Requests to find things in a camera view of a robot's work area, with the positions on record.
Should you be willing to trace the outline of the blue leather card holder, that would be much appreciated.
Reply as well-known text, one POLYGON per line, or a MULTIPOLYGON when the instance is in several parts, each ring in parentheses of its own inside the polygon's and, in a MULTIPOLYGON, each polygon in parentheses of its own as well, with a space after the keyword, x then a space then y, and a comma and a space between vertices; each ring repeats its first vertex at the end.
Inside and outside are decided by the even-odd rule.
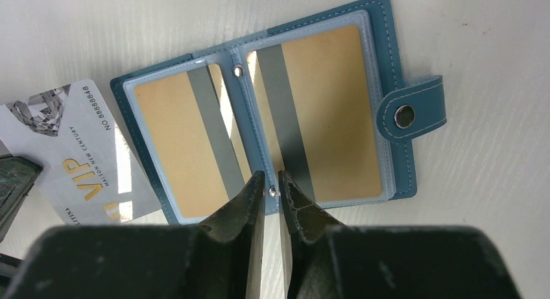
POLYGON ((272 166, 247 54, 349 25, 360 30, 383 193, 377 198, 336 203, 318 203, 308 197, 323 208, 338 208, 384 203, 416 194, 412 140, 446 123, 443 79, 440 75, 429 75, 404 81, 390 0, 359 0, 112 79, 113 95, 169 223, 196 223, 206 217, 195 222, 178 221, 141 128, 132 86, 187 67, 218 64, 251 173, 265 173, 265 214, 271 215, 279 210, 278 172, 272 166))

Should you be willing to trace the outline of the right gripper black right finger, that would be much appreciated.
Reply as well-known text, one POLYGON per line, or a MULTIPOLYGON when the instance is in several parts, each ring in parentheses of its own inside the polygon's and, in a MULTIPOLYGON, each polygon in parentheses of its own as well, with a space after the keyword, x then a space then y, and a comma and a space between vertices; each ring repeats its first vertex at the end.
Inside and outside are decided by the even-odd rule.
POLYGON ((328 226, 342 223, 300 189, 287 171, 278 173, 280 234, 286 298, 337 298, 328 226))

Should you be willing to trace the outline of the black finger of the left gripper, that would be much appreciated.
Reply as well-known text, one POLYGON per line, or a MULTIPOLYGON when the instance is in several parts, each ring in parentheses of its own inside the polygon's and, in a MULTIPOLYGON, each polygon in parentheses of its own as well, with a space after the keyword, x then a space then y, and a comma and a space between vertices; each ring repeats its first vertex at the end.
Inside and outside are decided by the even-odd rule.
POLYGON ((20 156, 1 157, 1 241, 43 167, 20 156))

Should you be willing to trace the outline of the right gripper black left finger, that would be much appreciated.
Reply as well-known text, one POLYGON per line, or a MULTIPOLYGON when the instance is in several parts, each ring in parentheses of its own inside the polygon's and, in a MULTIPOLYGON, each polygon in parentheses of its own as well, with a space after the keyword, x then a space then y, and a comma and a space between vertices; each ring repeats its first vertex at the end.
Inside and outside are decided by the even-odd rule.
POLYGON ((265 225, 265 173, 204 219, 198 251, 199 298, 259 298, 265 225))

